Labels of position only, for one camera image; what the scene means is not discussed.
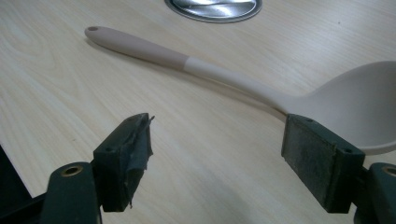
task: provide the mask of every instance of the ladle handle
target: ladle handle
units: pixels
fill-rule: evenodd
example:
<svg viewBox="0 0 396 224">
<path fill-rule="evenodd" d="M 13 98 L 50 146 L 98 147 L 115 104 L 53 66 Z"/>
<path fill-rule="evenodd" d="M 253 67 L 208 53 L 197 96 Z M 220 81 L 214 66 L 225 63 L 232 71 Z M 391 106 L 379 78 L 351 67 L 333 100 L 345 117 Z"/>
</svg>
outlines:
<svg viewBox="0 0 396 224">
<path fill-rule="evenodd" d="M 112 49 L 116 52 L 152 63 L 172 67 L 198 77 L 210 78 L 222 82 L 251 94 L 269 106 L 275 107 L 285 113 L 289 112 L 287 109 L 290 101 L 289 96 L 258 83 L 250 77 L 114 29 L 93 26 L 85 30 L 85 35 L 94 43 L 107 49 Z"/>
</svg>

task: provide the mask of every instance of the silicone ladle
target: silicone ladle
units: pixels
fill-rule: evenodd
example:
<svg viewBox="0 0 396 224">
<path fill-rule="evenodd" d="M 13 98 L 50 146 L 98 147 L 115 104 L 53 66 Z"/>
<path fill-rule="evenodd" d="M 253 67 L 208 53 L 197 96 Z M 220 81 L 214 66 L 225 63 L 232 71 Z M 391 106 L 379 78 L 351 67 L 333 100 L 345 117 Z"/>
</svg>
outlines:
<svg viewBox="0 0 396 224">
<path fill-rule="evenodd" d="M 107 49 L 214 79 L 285 114 L 314 119 L 368 155 L 396 149 L 396 62 L 352 69 L 307 95 L 294 97 L 242 74 L 114 29 L 93 26 L 85 30 L 85 35 Z"/>
</svg>

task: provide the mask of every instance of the silver metal disc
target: silver metal disc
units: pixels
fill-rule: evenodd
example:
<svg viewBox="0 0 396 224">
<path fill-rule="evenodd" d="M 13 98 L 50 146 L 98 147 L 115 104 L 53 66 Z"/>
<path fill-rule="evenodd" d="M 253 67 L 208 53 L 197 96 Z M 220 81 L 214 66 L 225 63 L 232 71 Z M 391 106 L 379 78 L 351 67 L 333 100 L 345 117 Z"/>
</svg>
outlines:
<svg viewBox="0 0 396 224">
<path fill-rule="evenodd" d="M 176 13 L 208 22 L 247 20 L 262 9 L 262 0 L 165 0 Z"/>
</svg>

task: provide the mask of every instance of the beige ladle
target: beige ladle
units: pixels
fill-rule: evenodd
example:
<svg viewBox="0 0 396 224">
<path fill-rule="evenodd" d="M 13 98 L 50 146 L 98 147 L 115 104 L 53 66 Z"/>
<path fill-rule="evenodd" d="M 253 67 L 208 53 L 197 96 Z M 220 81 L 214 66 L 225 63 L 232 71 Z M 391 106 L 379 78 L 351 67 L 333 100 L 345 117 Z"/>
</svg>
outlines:
<svg viewBox="0 0 396 224">
<path fill-rule="evenodd" d="M 396 149 L 396 62 L 371 63 L 294 97 L 249 77 L 106 27 L 85 30 L 94 43 L 119 53 L 234 86 L 285 113 L 316 120 L 366 154 Z"/>
</svg>

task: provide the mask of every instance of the light wood tabletop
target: light wood tabletop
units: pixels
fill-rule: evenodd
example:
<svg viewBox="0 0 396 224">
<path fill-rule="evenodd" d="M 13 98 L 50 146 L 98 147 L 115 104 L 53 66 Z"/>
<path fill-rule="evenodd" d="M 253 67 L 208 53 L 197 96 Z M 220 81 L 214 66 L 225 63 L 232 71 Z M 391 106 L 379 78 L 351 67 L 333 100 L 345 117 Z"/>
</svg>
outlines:
<svg viewBox="0 0 396 224">
<path fill-rule="evenodd" d="M 164 1 L 0 0 L 0 144 L 32 195 L 148 112 L 154 155 L 133 209 L 104 223 L 353 223 L 327 214 L 280 155 L 284 122 L 213 81 L 103 49 L 110 27 L 246 74 L 290 95 L 396 60 L 394 0 L 263 0 L 247 21 L 184 18 Z M 396 163 L 396 152 L 366 158 Z"/>
</svg>

